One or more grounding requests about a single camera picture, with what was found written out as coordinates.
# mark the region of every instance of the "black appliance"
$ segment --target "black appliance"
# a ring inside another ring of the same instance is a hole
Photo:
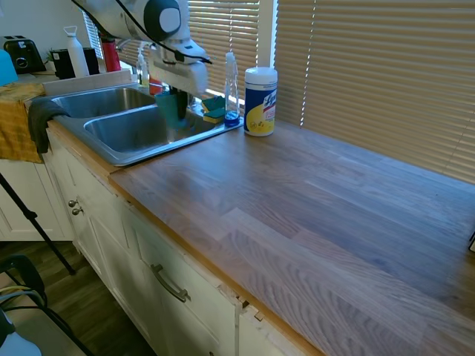
[[[3,36],[0,37],[0,48],[10,54],[17,74],[46,70],[35,42],[30,39],[23,36]]]
[[[56,76],[60,79],[74,78],[74,69],[69,57],[68,50],[52,50]],[[88,64],[89,75],[99,74],[99,63],[97,62],[96,51],[93,48],[84,48],[84,56]]]

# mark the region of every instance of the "white wall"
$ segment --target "white wall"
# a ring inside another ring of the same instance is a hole
[[[33,40],[43,59],[50,48],[66,48],[64,26],[77,26],[81,45],[90,47],[82,12],[70,0],[0,0],[0,8],[0,36]]]

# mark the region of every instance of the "tripod leg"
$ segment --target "tripod leg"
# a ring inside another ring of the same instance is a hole
[[[43,237],[43,240],[47,243],[47,245],[51,248],[51,250],[54,252],[54,254],[59,258],[61,263],[65,266],[65,268],[68,270],[69,274],[75,274],[76,271],[71,267],[71,265],[68,263],[68,261],[63,257],[61,252],[56,248],[56,246],[53,244],[49,236],[45,233],[45,230],[38,224],[36,221],[37,215],[33,211],[28,210],[26,205],[22,202],[18,194],[13,190],[10,184],[8,184],[7,180],[3,177],[3,175],[0,173],[0,185],[3,187],[3,189],[10,195],[10,198],[17,204],[17,206],[20,208],[22,211],[24,217],[26,217],[30,223],[35,227],[35,229],[39,232],[39,234]]]

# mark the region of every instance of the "stainless steel sink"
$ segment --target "stainless steel sink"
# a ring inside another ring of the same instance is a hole
[[[180,129],[152,96],[137,87],[107,88],[67,96],[51,97],[71,117],[55,116],[105,161],[115,166],[130,165],[165,152],[190,145],[242,126],[203,121],[200,104],[187,110]]]
[[[75,93],[56,97],[53,101],[71,117],[79,119],[120,113],[155,103],[153,97],[128,87]]]

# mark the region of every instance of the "black toaster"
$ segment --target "black toaster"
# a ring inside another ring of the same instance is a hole
[[[0,37],[0,48],[10,54],[17,74],[46,70],[35,43],[30,39],[23,36],[3,36]]]

